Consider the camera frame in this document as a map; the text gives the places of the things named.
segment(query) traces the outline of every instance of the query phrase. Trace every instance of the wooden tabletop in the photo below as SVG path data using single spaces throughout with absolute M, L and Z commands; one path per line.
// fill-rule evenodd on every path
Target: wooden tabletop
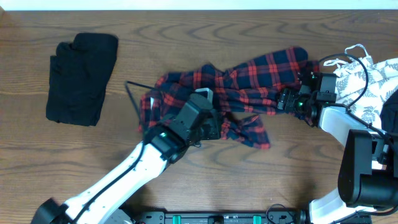
M 0 223 L 29 223 L 42 202 L 82 192 L 131 152 L 142 135 L 123 81 L 153 85 L 165 72 L 207 62 L 224 70 L 292 45 L 320 59 L 361 43 L 375 62 L 386 60 L 398 57 L 397 18 L 398 11 L 6 12 L 0 21 Z M 79 32 L 120 39 L 95 127 L 45 117 L 50 56 Z M 203 142 L 128 202 L 169 211 L 303 208 L 337 187 L 343 156 L 337 140 L 288 115 L 262 120 L 269 150 Z M 396 223 L 398 216 L 374 221 Z

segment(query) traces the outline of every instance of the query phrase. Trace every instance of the black fabric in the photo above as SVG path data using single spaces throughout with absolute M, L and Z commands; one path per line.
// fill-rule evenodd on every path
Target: black fabric
M 389 133 L 398 133 L 398 91 L 384 103 L 380 118 L 383 130 Z
M 77 34 L 73 43 L 60 43 L 57 55 L 50 58 L 46 117 L 58 123 L 95 126 L 117 50 L 118 38 L 109 34 Z

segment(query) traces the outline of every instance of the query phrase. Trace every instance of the plaid fabric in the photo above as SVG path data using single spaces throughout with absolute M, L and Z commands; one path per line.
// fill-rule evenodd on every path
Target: plaid fabric
M 316 62 L 308 61 L 304 49 L 291 47 L 254 58 L 225 72 L 211 64 L 191 72 L 170 72 L 155 84 L 161 91 L 151 90 L 142 96 L 140 127 L 150 128 L 166 114 L 178 114 L 191 93 L 198 88 L 210 88 L 214 93 L 213 106 L 224 117 L 221 138 L 268 149 L 269 140 L 258 115 L 237 121 L 230 118 L 230 113 L 284 113 L 277 109 L 278 93 L 286 87 L 299 89 L 298 74 L 318 69 Z

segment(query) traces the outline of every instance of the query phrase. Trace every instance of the wooden table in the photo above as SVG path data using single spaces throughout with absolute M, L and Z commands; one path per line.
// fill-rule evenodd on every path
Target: wooden table
M 82 192 L 131 152 L 141 134 L 123 81 L 153 85 L 167 71 L 206 62 L 224 70 L 291 45 L 320 59 L 361 43 L 377 62 L 398 56 L 397 18 L 397 11 L 6 12 L 0 22 L 0 223 L 29 223 L 44 200 L 62 202 Z M 79 32 L 120 38 L 96 127 L 45 117 L 49 57 Z M 265 210 L 273 203 L 304 207 L 336 188 L 343 146 L 288 115 L 262 119 L 269 150 L 204 142 L 129 203 L 170 211 Z M 396 223 L 398 216 L 374 220 Z

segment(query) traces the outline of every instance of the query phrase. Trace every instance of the clothing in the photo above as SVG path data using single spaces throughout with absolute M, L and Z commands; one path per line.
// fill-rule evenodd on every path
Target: clothing
M 368 71 L 369 83 L 365 94 L 351 107 L 351 110 L 363 121 L 372 123 L 375 128 L 381 129 L 380 112 L 383 104 L 398 89 L 398 58 L 374 64 L 372 57 L 361 44 L 348 47 L 345 53 L 354 47 L 364 49 L 366 56 L 359 59 Z M 337 65 L 338 67 L 334 71 L 338 76 L 335 90 L 336 102 L 348 105 L 357 99 L 366 83 L 365 72 L 359 62 L 353 60 L 352 63 L 347 63 L 336 59 L 326 61 L 324 65 Z
M 118 38 L 109 34 L 77 34 L 73 43 L 59 43 L 57 55 L 50 58 L 46 117 L 58 123 L 95 126 L 117 50 Z
M 381 128 L 388 133 L 398 133 L 398 91 L 389 92 L 391 95 L 381 110 Z
M 277 109 L 277 95 L 283 88 L 300 88 L 299 73 L 318 71 L 316 62 L 308 61 L 307 52 L 291 47 L 262 55 L 225 72 L 211 64 L 191 72 L 170 72 L 155 88 L 141 98 L 141 127 L 154 126 L 166 114 L 176 115 L 199 88 L 213 90 L 213 107 L 222 111 L 222 139 L 234 139 L 247 146 L 268 149 L 270 144 L 258 115 L 236 121 L 230 112 L 284 113 Z

